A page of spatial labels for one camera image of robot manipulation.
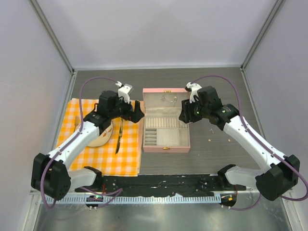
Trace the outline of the pink jewelry box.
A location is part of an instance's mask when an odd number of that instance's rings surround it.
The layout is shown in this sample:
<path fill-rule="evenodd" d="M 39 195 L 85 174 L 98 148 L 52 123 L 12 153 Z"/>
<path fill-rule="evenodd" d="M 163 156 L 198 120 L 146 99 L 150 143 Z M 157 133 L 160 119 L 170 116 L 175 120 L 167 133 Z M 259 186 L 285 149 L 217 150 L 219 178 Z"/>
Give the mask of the pink jewelry box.
<path fill-rule="evenodd" d="M 188 153 L 189 125 L 179 120 L 184 88 L 144 88 L 143 150 L 146 153 Z"/>

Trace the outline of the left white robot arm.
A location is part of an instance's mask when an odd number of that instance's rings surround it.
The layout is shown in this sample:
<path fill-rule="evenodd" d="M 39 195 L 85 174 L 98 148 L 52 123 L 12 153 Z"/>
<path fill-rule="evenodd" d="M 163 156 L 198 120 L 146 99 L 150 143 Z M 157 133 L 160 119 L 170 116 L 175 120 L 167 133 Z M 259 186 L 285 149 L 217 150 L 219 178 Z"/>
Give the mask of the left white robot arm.
<path fill-rule="evenodd" d="M 141 103 L 138 100 L 130 101 L 128 94 L 103 91 L 94 108 L 87 115 L 81 115 L 78 130 L 48 154 L 36 155 L 31 187 L 40 191 L 42 196 L 48 195 L 54 200 L 63 199 L 71 189 L 85 186 L 92 192 L 99 191 L 103 183 L 97 169 L 84 167 L 69 171 L 69 168 L 90 142 L 107 132 L 116 118 L 139 123 L 144 118 Z"/>

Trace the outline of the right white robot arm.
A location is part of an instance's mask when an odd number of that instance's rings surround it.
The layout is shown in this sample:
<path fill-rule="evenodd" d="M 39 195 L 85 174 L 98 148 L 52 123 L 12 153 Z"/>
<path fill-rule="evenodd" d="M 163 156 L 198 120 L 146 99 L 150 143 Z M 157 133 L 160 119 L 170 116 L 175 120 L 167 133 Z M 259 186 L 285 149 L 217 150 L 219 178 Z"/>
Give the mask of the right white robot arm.
<path fill-rule="evenodd" d="M 274 201 L 296 186 L 300 161 L 294 156 L 286 156 L 262 136 L 248 122 L 240 117 L 232 104 L 223 105 L 214 87 L 201 87 L 188 83 L 185 88 L 190 97 L 181 102 L 179 120 L 188 124 L 209 120 L 220 130 L 234 138 L 255 160 L 258 169 L 228 165 L 219 171 L 218 186 L 223 190 L 233 185 L 257 189 L 269 201 Z"/>

